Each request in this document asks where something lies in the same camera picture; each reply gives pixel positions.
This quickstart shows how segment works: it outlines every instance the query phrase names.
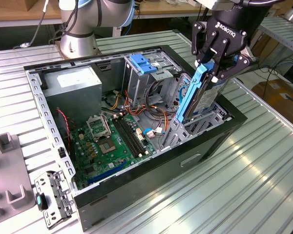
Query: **robotiq logo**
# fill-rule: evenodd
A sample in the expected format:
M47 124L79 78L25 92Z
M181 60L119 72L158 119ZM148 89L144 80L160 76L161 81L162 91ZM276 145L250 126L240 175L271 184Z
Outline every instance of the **robotiq logo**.
M226 26L222 25L220 22L217 22L217 24L215 25L215 28L221 28L221 29L224 30L226 33L228 33L228 34L231 35L233 38L235 38L235 32L233 32L232 30L230 30L230 29L227 28Z

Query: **wooden shelf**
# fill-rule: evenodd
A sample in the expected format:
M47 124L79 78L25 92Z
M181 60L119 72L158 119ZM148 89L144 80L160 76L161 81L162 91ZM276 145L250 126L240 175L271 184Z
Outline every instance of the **wooden shelf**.
M19 11L0 7L0 21L9 20L39 20L45 0L39 0L29 11ZM171 5L164 0L144 1L140 6L141 15L187 14L198 13L199 8L188 3ZM60 19L61 11L57 0L50 0L45 19Z
M8 20L39 20L42 15L42 9L45 0L39 0L29 11L19 11L0 7L0 21ZM57 0L50 0L45 19L60 19L61 13Z

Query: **aluminum table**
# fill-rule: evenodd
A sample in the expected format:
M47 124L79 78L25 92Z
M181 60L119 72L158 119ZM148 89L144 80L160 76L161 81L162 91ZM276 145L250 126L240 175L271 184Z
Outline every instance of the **aluminum table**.
M293 51L293 23L282 17L269 17L258 29Z
M190 42L172 31L98 40L103 53L170 45L194 66ZM0 133L20 138L31 183L57 170L23 66L61 60L55 46L0 51ZM248 120L215 155L87 233L290 233L293 126L237 80L224 90ZM48 231L35 206L0 223L5 233L81 233L77 214Z

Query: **expansion slot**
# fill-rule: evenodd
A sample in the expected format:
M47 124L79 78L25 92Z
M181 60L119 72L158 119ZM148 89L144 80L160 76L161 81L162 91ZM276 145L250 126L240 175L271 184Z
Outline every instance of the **expansion slot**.
M110 176L110 175L112 175L112 174L114 174L116 172L119 172L126 163L127 162L123 162L121 165L119 165L119 166L117 166L117 167L115 167L115 168L113 168L111 170L108 170L107 172L104 172L104 173L102 173L100 175L97 175L97 176L87 180L88 184L95 183L95 182L97 182L97 181L99 181L101 179L104 179L104 178L106 178L106 177L108 177L108 176Z
M131 153L134 157L139 157L144 154L144 149L142 148L140 142L136 138L136 136L132 133L130 127L126 123L125 120L122 118L114 119L113 124L119 134L121 135L122 139L126 143L127 147L130 149Z

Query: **cardboard box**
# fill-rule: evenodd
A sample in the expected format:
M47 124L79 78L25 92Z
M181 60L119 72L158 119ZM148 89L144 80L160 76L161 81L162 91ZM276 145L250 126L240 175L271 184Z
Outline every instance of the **cardboard box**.
M0 0L0 7L28 11L38 0Z
M252 88L259 97L263 97L266 82ZM293 88L281 79L268 82L264 101L293 124Z

